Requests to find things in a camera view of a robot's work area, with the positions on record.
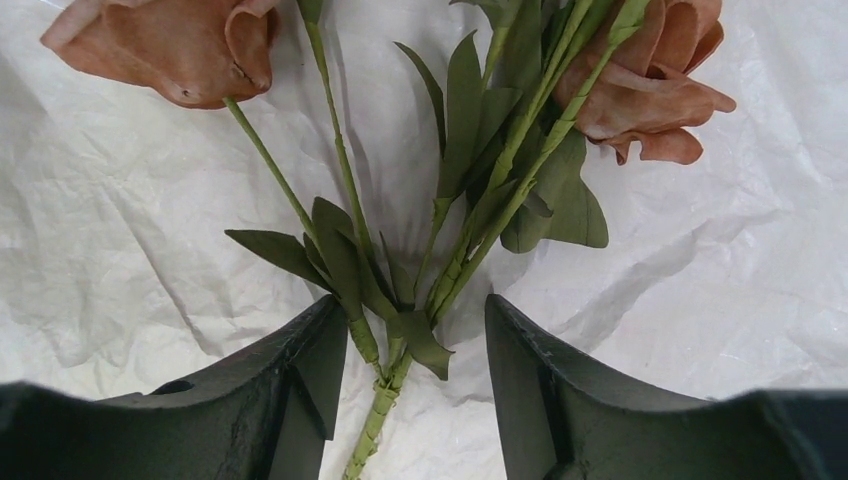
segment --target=rose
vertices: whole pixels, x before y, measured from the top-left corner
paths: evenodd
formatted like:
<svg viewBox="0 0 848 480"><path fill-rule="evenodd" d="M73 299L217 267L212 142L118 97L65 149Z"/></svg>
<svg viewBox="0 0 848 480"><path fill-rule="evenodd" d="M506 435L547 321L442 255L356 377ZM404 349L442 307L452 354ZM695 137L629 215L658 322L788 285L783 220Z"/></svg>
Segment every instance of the rose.
<svg viewBox="0 0 848 480"><path fill-rule="evenodd" d="M619 47L589 94L577 128L593 143L615 148L619 164L627 161L633 141L641 142L643 160L698 160L703 147L682 127L736 109L727 95L687 77L724 39L721 6L721 0L651 1L644 26ZM558 104L567 105L589 76L610 26L602 26L569 65L553 94Z"/></svg>
<svg viewBox="0 0 848 480"><path fill-rule="evenodd" d="M271 87L278 0L74 0L41 37L76 70L223 108Z"/></svg>

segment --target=green leaf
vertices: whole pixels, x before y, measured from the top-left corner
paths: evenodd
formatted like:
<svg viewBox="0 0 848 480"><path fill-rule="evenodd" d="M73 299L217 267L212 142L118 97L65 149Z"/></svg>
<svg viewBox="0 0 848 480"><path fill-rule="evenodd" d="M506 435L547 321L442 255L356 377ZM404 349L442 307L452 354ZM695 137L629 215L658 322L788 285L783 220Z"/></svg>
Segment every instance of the green leaf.
<svg viewBox="0 0 848 480"><path fill-rule="evenodd" d="M447 381L450 357L454 352L446 349L436 340L430 329L430 319L423 311L399 314L400 325L407 348L416 362L424 365L436 374L440 380Z"/></svg>
<svg viewBox="0 0 848 480"><path fill-rule="evenodd" d="M297 0L297 6L300 7L300 16L304 22L317 25L321 20L324 0Z"/></svg>
<svg viewBox="0 0 848 480"><path fill-rule="evenodd" d="M553 58L554 50L557 42L565 32L565 26L568 24L568 17L574 11L575 2L569 1L564 7L557 9L545 27L542 33L542 69L547 69Z"/></svg>
<svg viewBox="0 0 848 480"><path fill-rule="evenodd" d="M510 175L513 178L524 178L524 175L527 174L530 167L533 166L539 155L542 154L544 137L542 129L537 123L530 126L530 129L527 130L527 135L524 137L524 141L521 143L512 161L514 171L510 172Z"/></svg>
<svg viewBox="0 0 848 480"><path fill-rule="evenodd" d="M343 305L362 303L358 253L345 238L355 238L350 217L330 201L317 197L312 204L312 221L315 224L315 241L324 254L324 263L339 300Z"/></svg>
<svg viewBox="0 0 848 480"><path fill-rule="evenodd" d="M321 252L318 251L318 247L315 246L315 243L305 232L303 234L303 246L306 248L306 258L309 259L309 263L315 267L315 270L327 282L327 285L332 285L333 279L327 270L327 264L324 263L324 259L321 257Z"/></svg>
<svg viewBox="0 0 848 480"><path fill-rule="evenodd" d="M459 43L448 64L447 145L439 166L437 198L457 198L462 179L474 161L483 103L474 33Z"/></svg>
<svg viewBox="0 0 848 480"><path fill-rule="evenodd" d="M450 5L467 3L483 10L492 29L508 27L512 24L518 9L525 0L451 0Z"/></svg>
<svg viewBox="0 0 848 480"><path fill-rule="evenodd" d="M539 196L538 193L531 191L527 198L524 199L523 206L527 207L534 215L538 215L542 218L551 218L554 215L554 211L551 210L551 207Z"/></svg>
<svg viewBox="0 0 848 480"><path fill-rule="evenodd" d="M598 199L583 181L573 181L555 206L550 230L545 238L557 242L574 243L591 248L606 248L609 231Z"/></svg>
<svg viewBox="0 0 848 480"><path fill-rule="evenodd" d="M519 3L504 44L503 81L505 86L523 91L524 102L529 102L542 78L542 7L541 0Z"/></svg>
<svg viewBox="0 0 848 480"><path fill-rule="evenodd" d="M395 290L395 297L398 303L405 310L415 308L415 285L412 282L412 277L409 273L396 261L389 252L389 245L386 243L385 237L380 233L380 240L383 243L383 252L386 254L386 261L389 263L389 274L392 277L392 286Z"/></svg>
<svg viewBox="0 0 848 480"><path fill-rule="evenodd" d="M378 317L386 322L390 322L397 316L397 308L395 308L392 300L386 296L380 288L380 283L374 270L371 268L368 257L365 255L365 250L359 247L359 267L360 267L360 284L362 286L362 303L368 310L374 312ZM401 332L397 329L390 329L389 337L397 337Z"/></svg>
<svg viewBox="0 0 848 480"><path fill-rule="evenodd" d="M471 229L467 249L473 249L483 240L492 222L497 218L500 209L504 206L513 193L517 180L511 180L500 187L483 194L474 211L468 216L466 224Z"/></svg>
<svg viewBox="0 0 848 480"><path fill-rule="evenodd" d="M504 126L520 98L521 90L517 88L491 88L483 93L480 128L477 130L474 148L475 159L480 157L495 134Z"/></svg>
<svg viewBox="0 0 848 480"><path fill-rule="evenodd" d="M309 261L306 249L297 238L285 233L263 230L225 230L224 233L270 264L328 292L333 291Z"/></svg>
<svg viewBox="0 0 848 480"><path fill-rule="evenodd" d="M462 190L465 192L465 200L468 206L466 211L470 212L477 205L483 192L486 191L489 177L492 174L492 166L498 159L498 155L503 151L504 144L504 136L496 133L483 153L474 161L471 170L465 175Z"/></svg>
<svg viewBox="0 0 848 480"><path fill-rule="evenodd" d="M528 196L538 198L553 215L542 215L545 212L525 203L501 234L504 248L527 253L543 238L594 248L608 244L603 211L580 178L585 158L586 138L572 129L542 165L536 175L537 184Z"/></svg>
<svg viewBox="0 0 848 480"><path fill-rule="evenodd" d="M395 42L395 45L397 45L398 48L400 48L400 50L409 57L413 65L415 65L415 68L418 70L418 74L421 75L421 80L424 81L424 86L427 87L427 93L430 95L430 102L433 104L433 113L436 116L436 128L439 131L439 151L442 155L444 155L446 143L445 99L442 94L442 88L439 86L439 82L436 81L433 73L430 72L429 68L427 68L427 64L424 63L424 60L415 53L415 50L400 42Z"/></svg>

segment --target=peach rose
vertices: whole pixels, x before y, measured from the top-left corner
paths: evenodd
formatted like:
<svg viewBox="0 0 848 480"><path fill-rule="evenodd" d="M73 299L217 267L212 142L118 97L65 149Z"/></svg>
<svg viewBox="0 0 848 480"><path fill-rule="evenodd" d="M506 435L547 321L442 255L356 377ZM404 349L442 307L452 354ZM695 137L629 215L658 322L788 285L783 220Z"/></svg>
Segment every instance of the peach rose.
<svg viewBox="0 0 848 480"><path fill-rule="evenodd" d="M74 0L41 37L76 70L223 108L271 87L279 0Z"/></svg>
<svg viewBox="0 0 848 480"><path fill-rule="evenodd" d="M593 143L615 148L619 164L627 161L634 140L642 143L642 160L698 160L703 147L682 127L703 125L716 110L736 109L727 95L687 77L724 39L721 6L721 0L651 1L644 26L618 48L595 84L577 128ZM589 76L612 18L560 79L553 94L558 104L567 105Z"/></svg>

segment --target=white backdrop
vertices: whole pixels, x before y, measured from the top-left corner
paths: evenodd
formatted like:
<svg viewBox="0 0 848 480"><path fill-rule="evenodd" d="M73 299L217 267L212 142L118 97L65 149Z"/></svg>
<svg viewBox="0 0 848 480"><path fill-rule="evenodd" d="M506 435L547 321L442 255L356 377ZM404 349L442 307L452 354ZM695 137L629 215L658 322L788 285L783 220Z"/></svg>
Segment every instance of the white backdrop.
<svg viewBox="0 0 848 480"><path fill-rule="evenodd" d="M38 43L68 0L4 0L0 16L0 381L86 398L149 392L278 328L321 293L225 228L298 233L225 111L79 74ZM324 28L366 214L423 250L436 180L425 89L394 47L443 79L480 12L447 0L328 0ZM275 86L244 108L304 199L340 197L332 130L293 2ZM505 478L482 305L505 295L558 337L656 385L701 397L848 384L848 4L727 1L727 40L695 77L739 109L695 130L695 165L584 171L610 225L593 251L494 251L441 338L449 383L415 368L365 479ZM353 348L336 479L371 397Z"/></svg>

